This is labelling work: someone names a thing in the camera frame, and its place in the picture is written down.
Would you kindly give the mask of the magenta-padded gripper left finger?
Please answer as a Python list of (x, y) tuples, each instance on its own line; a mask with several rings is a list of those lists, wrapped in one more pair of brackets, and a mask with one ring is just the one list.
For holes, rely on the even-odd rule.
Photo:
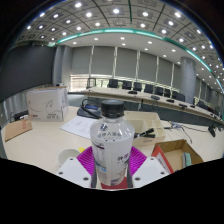
[(66, 149), (58, 155), (59, 170), (56, 175), (84, 188), (95, 188), (97, 174), (92, 147), (83, 152)]

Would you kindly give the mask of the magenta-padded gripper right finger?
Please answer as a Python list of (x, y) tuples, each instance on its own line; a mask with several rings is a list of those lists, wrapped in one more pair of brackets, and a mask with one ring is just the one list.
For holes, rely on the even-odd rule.
[(140, 188), (168, 175), (155, 157), (147, 157), (133, 147), (128, 162), (127, 186)]

